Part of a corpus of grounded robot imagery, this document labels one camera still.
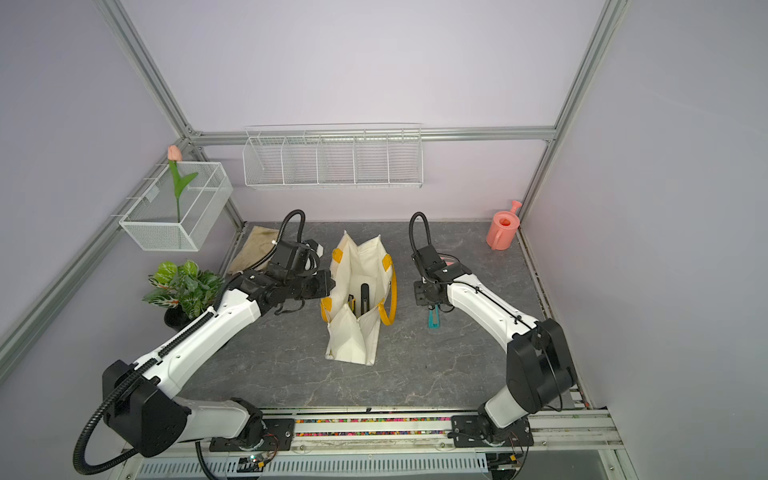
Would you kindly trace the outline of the teal utility knife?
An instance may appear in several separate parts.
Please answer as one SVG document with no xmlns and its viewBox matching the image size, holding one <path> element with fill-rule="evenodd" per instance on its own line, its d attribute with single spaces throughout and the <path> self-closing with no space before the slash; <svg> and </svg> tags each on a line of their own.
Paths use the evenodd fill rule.
<svg viewBox="0 0 768 480">
<path fill-rule="evenodd" d="M 437 329 L 440 327 L 440 309 L 439 305 L 435 304 L 428 309 L 428 328 Z"/>
</svg>

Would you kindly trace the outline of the slim black utility knife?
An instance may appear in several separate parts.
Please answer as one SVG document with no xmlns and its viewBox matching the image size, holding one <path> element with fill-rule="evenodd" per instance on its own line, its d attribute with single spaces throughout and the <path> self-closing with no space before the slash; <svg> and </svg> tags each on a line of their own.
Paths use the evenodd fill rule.
<svg viewBox="0 0 768 480">
<path fill-rule="evenodd" d="M 360 290 L 360 314 L 364 315 L 371 309 L 371 295 L 370 285 L 368 283 L 361 284 Z"/>
</svg>

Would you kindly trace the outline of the illustrated tote bag yellow handles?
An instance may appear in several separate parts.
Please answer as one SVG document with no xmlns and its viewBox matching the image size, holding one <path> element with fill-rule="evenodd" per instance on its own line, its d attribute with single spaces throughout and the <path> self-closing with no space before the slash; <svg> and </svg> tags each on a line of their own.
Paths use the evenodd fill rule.
<svg viewBox="0 0 768 480">
<path fill-rule="evenodd" d="M 321 300 L 321 314 L 329 341 L 325 358 L 365 366 L 375 364 L 380 328 L 396 318 L 398 287 L 392 256 L 377 236 L 362 244 L 344 234 L 332 251 L 330 273 L 335 287 Z M 361 284 L 370 285 L 371 309 L 360 314 Z M 347 305 L 356 300 L 356 313 Z"/>
</svg>

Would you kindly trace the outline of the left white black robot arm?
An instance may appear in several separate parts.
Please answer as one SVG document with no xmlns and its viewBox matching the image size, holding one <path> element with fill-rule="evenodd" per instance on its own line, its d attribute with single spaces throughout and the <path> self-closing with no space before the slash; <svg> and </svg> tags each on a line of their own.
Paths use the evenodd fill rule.
<svg viewBox="0 0 768 480">
<path fill-rule="evenodd" d="M 268 253 L 233 274 L 211 306 L 158 348 L 128 364 L 118 360 L 103 373 L 103 400 L 83 427 L 72 454 L 75 471 L 95 475 L 141 455 L 156 456 L 177 443 L 228 439 L 242 450 L 278 450 L 262 411 L 241 398 L 192 401 L 180 392 L 217 351 L 262 316 L 286 314 L 286 303 L 330 294 L 335 283 L 320 266 L 323 249 L 301 231 L 279 234 Z M 89 441 L 105 424 L 130 450 L 103 463 L 86 459 Z"/>
</svg>

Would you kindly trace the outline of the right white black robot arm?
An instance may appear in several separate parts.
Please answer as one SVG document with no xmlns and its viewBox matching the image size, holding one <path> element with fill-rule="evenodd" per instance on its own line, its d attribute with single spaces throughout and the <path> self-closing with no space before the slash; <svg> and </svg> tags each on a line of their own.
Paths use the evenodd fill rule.
<svg viewBox="0 0 768 480">
<path fill-rule="evenodd" d="M 411 258 L 420 279 L 414 282 L 416 304 L 436 320 L 443 306 L 459 310 L 488 332 L 506 355 L 505 385 L 485 401 L 467 425 L 456 425 L 449 437 L 456 444 L 482 442 L 501 446 L 514 437 L 513 426 L 557 401 L 578 383 L 577 372 L 561 325 L 525 314 L 484 285 L 458 258 L 442 254 L 432 243 L 426 215 L 409 221 Z"/>
</svg>

